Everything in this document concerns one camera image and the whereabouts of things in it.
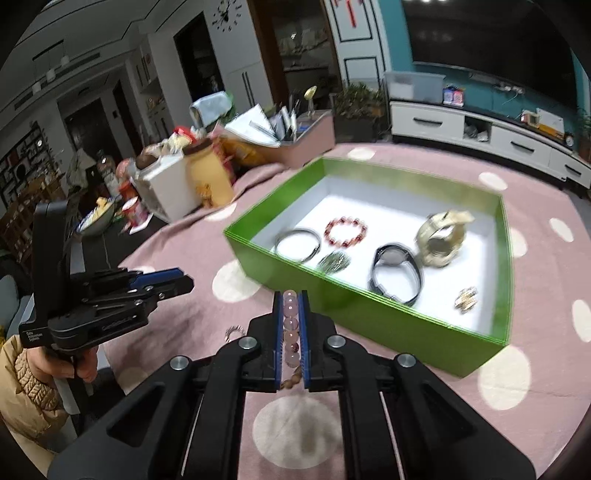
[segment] bottle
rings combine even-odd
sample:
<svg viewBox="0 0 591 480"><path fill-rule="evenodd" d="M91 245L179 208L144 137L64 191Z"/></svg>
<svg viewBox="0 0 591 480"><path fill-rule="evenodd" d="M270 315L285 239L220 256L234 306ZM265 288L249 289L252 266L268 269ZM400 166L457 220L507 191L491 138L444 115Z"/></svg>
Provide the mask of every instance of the bottle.
<svg viewBox="0 0 591 480"><path fill-rule="evenodd" d="M109 195L113 198L117 198L119 196L119 182L115 176L115 162L113 157L105 155L103 150L99 150L98 156L100 160L96 166L109 190Z"/></svg>

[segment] drawer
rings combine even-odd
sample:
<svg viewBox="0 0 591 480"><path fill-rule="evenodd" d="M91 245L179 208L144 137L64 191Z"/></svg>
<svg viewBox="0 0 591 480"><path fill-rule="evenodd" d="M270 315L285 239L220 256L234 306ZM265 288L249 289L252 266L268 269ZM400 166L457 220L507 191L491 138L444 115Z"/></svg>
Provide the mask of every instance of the drawer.
<svg viewBox="0 0 591 480"><path fill-rule="evenodd" d="M550 155L550 170L555 171L561 178L580 183L587 189L591 187L591 167L555 149L552 149Z"/></svg>
<svg viewBox="0 0 591 480"><path fill-rule="evenodd" d="M492 126L491 147L497 155L518 161L530 167L546 170L550 165L553 148L533 138L520 135L505 128Z"/></svg>
<svg viewBox="0 0 591 480"><path fill-rule="evenodd" d="M415 105L392 104L392 133L449 142L462 139L464 116Z"/></svg>

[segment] black watch strap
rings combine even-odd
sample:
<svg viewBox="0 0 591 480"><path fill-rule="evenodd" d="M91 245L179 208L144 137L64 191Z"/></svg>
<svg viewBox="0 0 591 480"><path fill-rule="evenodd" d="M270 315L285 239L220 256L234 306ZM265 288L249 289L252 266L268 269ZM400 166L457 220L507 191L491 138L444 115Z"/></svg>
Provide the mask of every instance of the black watch strap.
<svg viewBox="0 0 591 480"><path fill-rule="evenodd" d="M397 262L396 260L394 262L384 261L384 259L382 258L384 256L384 254L386 254L386 252L391 252L391 251L395 251L395 252L399 253L399 257L398 257L398 260L400 260L399 262ZM387 267L398 267L405 262L410 263L410 265L413 268L413 271L415 272L415 276L417 277L417 284L418 284L417 294L413 298L411 298L410 300L402 301L398 297L396 297L395 295L390 295L390 294L386 293L384 288L376 281L376 278L375 278L376 267L378 266L378 263L380 261L382 261L382 264ZM383 245L382 247L380 247L376 250L375 255L374 255L374 263L372 264L371 274L370 274L370 278L369 278L369 289L371 291L373 291L374 293L378 293L388 299L392 299L394 301L397 301L398 303L402 303L403 305L406 305L407 307L411 307L417 301L418 296L421 294L421 290L423 289L423 269L418 264L417 260L414 258L414 255L410 251L410 249L408 249L404 245L401 245L401 244Z"/></svg>

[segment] person's hand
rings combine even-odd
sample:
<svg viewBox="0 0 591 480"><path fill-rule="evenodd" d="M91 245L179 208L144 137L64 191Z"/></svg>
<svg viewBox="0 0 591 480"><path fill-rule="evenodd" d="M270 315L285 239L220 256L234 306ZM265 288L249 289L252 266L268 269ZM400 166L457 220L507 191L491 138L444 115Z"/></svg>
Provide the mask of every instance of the person's hand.
<svg viewBox="0 0 591 480"><path fill-rule="evenodd" d="M95 346L85 350L78 358L76 374L86 383L96 378L98 349ZM27 362L33 376L47 385L53 383L53 378L74 378L74 365L53 356L44 347L27 349Z"/></svg>

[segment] television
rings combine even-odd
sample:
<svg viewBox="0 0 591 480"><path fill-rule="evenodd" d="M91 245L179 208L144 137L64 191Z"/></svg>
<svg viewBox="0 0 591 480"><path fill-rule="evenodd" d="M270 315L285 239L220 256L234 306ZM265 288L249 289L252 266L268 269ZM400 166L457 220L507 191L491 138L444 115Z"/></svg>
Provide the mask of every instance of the television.
<svg viewBox="0 0 591 480"><path fill-rule="evenodd" d="M402 0L413 60L460 67L577 109L570 47L530 0Z"/></svg>

